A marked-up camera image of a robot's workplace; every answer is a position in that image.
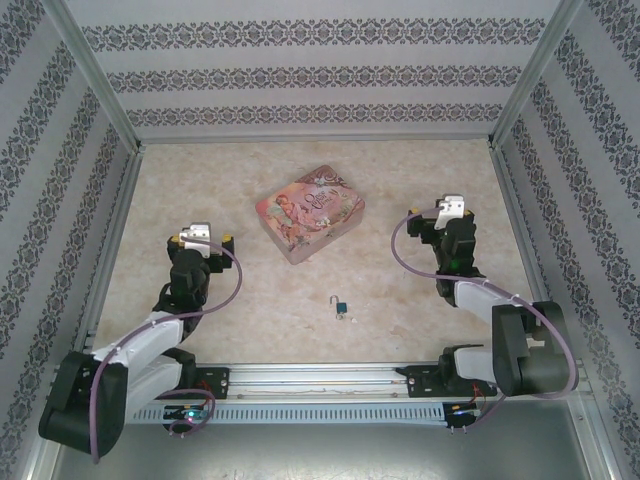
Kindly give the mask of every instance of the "striped wall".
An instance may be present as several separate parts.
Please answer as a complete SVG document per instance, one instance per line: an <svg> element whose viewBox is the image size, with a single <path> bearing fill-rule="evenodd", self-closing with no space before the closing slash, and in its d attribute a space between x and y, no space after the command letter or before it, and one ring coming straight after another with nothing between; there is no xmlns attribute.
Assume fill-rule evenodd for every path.
<svg viewBox="0 0 640 480"><path fill-rule="evenodd" d="M640 16L583 4L502 151L623 478L640 478Z"/></svg>
<svg viewBox="0 0 640 480"><path fill-rule="evenodd" d="M0 479L71 349L130 152L37 0L0 0Z"/></svg>
<svg viewBox="0 0 640 480"><path fill-rule="evenodd" d="M491 132L559 0L68 0L145 140Z"/></svg>

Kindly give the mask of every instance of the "robotic arm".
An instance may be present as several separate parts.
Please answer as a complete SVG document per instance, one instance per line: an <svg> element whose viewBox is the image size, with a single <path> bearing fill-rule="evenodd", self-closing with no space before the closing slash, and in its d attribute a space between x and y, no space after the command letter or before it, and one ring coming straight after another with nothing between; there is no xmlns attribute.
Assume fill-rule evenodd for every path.
<svg viewBox="0 0 640 480"><path fill-rule="evenodd" d="M149 328L129 341L111 358L99 383L97 402L98 453L107 454L120 437L124 424L160 394L178 388L193 388L195 356L173 348L198 326L207 302L209 276L230 268L228 255L212 253L208 245L211 225L194 223L167 242L172 262L170 282L160 292L158 303L145 320L155 322L174 314L194 313ZM234 252L234 241L225 235L223 248ZM90 354L69 353L56 376L40 419L41 437L90 453L89 398L96 370L113 344Z"/></svg>
<svg viewBox="0 0 640 480"><path fill-rule="evenodd" d="M505 298L482 283L464 280L484 278L473 265L476 226L474 214L464 207L464 198L445 195L436 207L440 209L437 218L416 215L407 222L407 233L432 246L438 275L461 277L459 281L437 279L438 293L450 305L470 311L489 324L491 344L445 348L438 362L438 375L429 381L437 382L440 389L455 389L465 380L483 380L497 385L506 396L562 390L569 379L569 365L550 331L539 325L529 310L518 306L514 297ZM533 307L563 338L568 338L558 304L537 302Z"/></svg>

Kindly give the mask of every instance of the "beige floor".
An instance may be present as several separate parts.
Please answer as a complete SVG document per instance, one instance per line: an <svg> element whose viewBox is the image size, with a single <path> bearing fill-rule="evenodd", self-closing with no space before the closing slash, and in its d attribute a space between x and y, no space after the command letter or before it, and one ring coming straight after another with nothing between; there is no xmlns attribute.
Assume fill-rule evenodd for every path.
<svg viewBox="0 0 640 480"><path fill-rule="evenodd" d="M327 163L366 200L362 224L290 265L261 229L254 205ZM472 141L157 145L147 148L96 346L143 321L168 281L169 236L210 221L236 238L245 272L238 298L205 317L183 348L200 362L307 363L434 360L447 345L486 340L489 328L451 308L431 280L405 272L389 237L408 208L462 193L476 213L476 264L530 297L486 144ZM433 271L431 248L402 235L401 254ZM211 278L209 305L226 298L233 270ZM348 303L335 318L330 295Z"/></svg>

